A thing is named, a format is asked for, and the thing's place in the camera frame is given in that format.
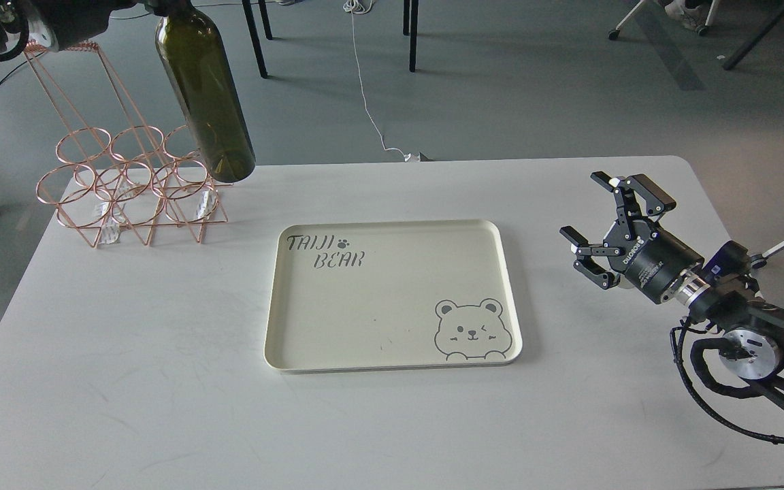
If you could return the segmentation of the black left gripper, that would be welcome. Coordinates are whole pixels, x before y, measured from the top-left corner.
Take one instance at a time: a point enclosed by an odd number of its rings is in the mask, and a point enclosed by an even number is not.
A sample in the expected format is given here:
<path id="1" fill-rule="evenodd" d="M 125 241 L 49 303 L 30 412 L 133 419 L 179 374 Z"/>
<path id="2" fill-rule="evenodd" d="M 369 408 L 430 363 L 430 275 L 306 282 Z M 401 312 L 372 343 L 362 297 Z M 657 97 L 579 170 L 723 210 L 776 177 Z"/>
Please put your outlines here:
<path id="1" fill-rule="evenodd" d="M 116 10 L 143 4 L 156 16 L 170 16 L 190 1 L 25 1 L 30 38 L 51 52 L 75 46 L 109 27 Z"/>

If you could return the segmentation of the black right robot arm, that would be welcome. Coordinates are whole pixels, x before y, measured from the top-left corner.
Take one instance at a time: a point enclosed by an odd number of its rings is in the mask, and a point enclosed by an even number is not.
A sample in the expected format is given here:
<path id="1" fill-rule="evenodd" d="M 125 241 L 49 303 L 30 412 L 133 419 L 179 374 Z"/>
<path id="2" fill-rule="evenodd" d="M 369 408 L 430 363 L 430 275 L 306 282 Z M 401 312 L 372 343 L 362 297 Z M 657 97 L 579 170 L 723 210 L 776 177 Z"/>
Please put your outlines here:
<path id="1" fill-rule="evenodd" d="M 703 329 L 689 350 L 691 368 L 704 387 L 738 399 L 765 397 L 784 410 L 784 309 L 760 297 L 752 274 L 768 255 L 749 255 L 730 241 L 705 261 L 660 225 L 676 202 L 647 176 L 613 178 L 595 171 L 591 177 L 613 194 L 616 215 L 598 243 L 588 242 L 571 226 L 560 229 L 572 245 L 575 269 L 602 289 L 626 283 L 654 304 L 679 300 L 688 313 L 672 329 L 671 344 L 685 390 L 722 425 L 784 444 L 784 437 L 741 429 L 719 415 L 695 391 L 683 360 L 685 335 L 706 322 L 718 336 L 709 337 Z"/>

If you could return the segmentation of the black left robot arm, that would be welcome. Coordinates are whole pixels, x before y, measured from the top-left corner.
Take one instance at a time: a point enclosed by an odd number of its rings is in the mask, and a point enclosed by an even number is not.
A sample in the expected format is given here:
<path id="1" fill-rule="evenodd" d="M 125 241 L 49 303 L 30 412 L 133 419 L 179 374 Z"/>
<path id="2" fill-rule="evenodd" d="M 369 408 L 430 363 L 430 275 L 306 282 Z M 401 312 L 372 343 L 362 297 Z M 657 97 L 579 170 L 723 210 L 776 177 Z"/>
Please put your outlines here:
<path id="1" fill-rule="evenodd" d="M 112 12 L 146 7 L 147 15 L 167 18 L 178 1 L 0 1 L 0 62 L 31 50 L 83 50 L 107 31 Z"/>

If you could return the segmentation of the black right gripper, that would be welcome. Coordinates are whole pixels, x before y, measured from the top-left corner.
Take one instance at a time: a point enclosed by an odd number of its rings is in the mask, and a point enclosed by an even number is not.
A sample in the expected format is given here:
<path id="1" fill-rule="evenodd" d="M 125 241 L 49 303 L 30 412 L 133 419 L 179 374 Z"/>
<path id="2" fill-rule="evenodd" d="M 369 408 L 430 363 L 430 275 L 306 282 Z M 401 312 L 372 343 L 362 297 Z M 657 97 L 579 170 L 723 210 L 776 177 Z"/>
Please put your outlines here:
<path id="1" fill-rule="evenodd" d="M 612 178 L 595 171 L 591 179 L 614 195 L 616 219 L 604 242 L 588 243 L 571 226 L 559 232 L 572 243 L 573 267 L 606 291 L 619 285 L 620 274 L 654 304 L 671 297 L 671 285 L 685 270 L 698 270 L 704 263 L 694 249 L 657 222 L 677 207 L 677 201 L 644 174 Z M 598 266 L 592 257 L 609 257 L 612 272 Z"/>

